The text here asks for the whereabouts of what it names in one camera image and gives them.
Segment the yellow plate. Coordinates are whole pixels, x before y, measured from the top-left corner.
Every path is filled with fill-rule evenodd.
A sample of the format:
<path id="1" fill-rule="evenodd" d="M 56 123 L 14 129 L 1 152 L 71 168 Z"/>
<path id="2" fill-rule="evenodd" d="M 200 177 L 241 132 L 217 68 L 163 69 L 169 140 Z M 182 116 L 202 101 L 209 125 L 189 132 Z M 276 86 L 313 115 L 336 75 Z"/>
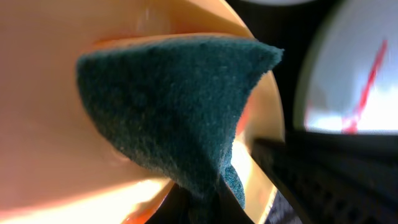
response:
<path id="1" fill-rule="evenodd" d="M 256 40 L 225 1 L 1 0 L 1 222 L 182 223 L 188 191 L 98 132 L 76 63 L 96 50 L 194 35 Z M 269 70 L 249 95 L 232 146 L 245 206 L 219 193 L 214 223 L 265 221 L 275 187 L 247 142 L 283 135 Z"/>

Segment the green yellow sponge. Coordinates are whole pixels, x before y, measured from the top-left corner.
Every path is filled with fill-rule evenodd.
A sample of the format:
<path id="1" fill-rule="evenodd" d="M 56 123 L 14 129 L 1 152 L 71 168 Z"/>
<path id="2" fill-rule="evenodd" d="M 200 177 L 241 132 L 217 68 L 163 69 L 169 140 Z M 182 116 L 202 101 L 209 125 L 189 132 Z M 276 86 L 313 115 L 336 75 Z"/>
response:
<path id="1" fill-rule="evenodd" d="M 98 132 L 136 164 L 189 193 L 182 223 L 214 223 L 219 193 L 245 206 L 232 166 L 249 95 L 283 50 L 257 40 L 194 35 L 96 50 L 76 63 L 82 104 Z"/>

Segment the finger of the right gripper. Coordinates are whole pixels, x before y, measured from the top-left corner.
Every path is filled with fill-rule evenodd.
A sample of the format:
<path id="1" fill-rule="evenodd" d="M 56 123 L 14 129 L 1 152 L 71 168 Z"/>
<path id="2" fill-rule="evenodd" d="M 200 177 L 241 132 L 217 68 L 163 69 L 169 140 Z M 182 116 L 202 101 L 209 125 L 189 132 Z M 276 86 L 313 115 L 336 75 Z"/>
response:
<path id="1" fill-rule="evenodd" d="M 294 132 L 251 156 L 303 223 L 397 224 L 397 136 Z"/>

